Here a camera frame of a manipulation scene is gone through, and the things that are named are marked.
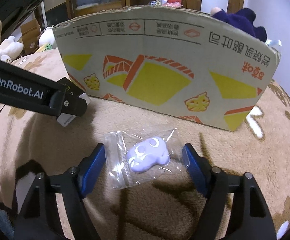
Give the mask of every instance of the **toy eye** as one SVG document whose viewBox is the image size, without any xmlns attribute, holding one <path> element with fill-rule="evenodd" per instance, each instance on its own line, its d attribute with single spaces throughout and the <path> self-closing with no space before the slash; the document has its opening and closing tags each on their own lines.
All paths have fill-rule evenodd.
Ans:
<svg viewBox="0 0 290 240">
<path fill-rule="evenodd" d="M 152 146 L 152 147 L 158 147 L 159 146 L 159 141 L 157 138 L 152 138 L 150 141 L 149 141 L 149 144 Z"/>
<path fill-rule="evenodd" d="M 135 153 L 137 156 L 142 156 L 145 153 L 145 148 L 142 145 L 138 145 L 135 149 Z"/>
</svg>

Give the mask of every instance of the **white plush toy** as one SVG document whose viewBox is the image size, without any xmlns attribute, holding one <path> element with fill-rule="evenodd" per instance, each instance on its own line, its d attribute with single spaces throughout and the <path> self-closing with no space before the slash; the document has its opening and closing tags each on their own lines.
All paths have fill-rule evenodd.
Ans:
<svg viewBox="0 0 290 240">
<path fill-rule="evenodd" d="M 52 27 L 47 27 L 42 35 L 40 36 L 39 39 L 39 47 L 42 47 L 46 44 L 51 44 L 52 49 L 56 49 L 58 46 L 55 42 L 55 37 L 53 34 L 53 26 Z"/>
<path fill-rule="evenodd" d="M 15 37 L 10 36 L 0 45 L 0 60 L 11 63 L 23 50 L 21 42 L 15 42 Z"/>
</svg>

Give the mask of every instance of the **plastic bag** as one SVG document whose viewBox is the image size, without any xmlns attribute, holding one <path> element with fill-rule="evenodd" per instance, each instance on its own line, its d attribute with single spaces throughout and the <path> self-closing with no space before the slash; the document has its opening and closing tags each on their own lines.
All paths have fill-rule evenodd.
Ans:
<svg viewBox="0 0 290 240">
<path fill-rule="evenodd" d="M 177 129 L 165 126 L 105 135 L 106 164 L 113 188 L 126 188 L 161 174 L 186 171 L 189 159 Z"/>
</svg>

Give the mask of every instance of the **blue gripper pad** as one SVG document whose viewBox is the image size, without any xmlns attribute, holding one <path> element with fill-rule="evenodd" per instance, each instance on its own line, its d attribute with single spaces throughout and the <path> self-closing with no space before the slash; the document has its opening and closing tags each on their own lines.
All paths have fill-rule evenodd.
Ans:
<svg viewBox="0 0 290 240">
<path fill-rule="evenodd" d="M 98 176 L 105 163 L 105 147 L 99 143 L 89 157 L 82 159 L 78 165 L 78 187 L 82 198 L 93 191 Z"/>
<path fill-rule="evenodd" d="M 207 159 L 198 156 L 190 143 L 184 145 L 183 154 L 185 153 L 187 153 L 189 158 L 189 167 L 187 168 L 187 171 L 189 172 L 197 191 L 206 197 L 208 193 L 207 185 L 210 182 L 211 166 Z"/>
</svg>

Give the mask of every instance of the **beige blanket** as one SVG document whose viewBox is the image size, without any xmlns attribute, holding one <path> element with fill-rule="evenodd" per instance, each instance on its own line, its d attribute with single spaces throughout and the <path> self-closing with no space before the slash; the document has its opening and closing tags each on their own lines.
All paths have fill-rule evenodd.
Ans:
<svg viewBox="0 0 290 240">
<path fill-rule="evenodd" d="M 67 76 L 57 49 L 20 58 L 14 65 L 57 81 Z M 91 98 L 83 117 L 62 127 L 54 117 L 0 105 L 0 202 L 13 217 L 34 174 L 63 173 L 91 154 L 107 132 L 171 123 L 183 143 L 231 174 L 251 172 L 267 201 L 276 231 L 290 226 L 290 98 L 274 81 L 235 132 L 158 114 L 122 103 Z M 218 238 L 224 236 L 231 197 Z M 205 204 L 187 173 L 161 176 L 113 190 L 106 167 L 84 200 L 102 240 L 188 239 Z M 73 239 L 58 196 L 63 229 Z"/>
</svg>

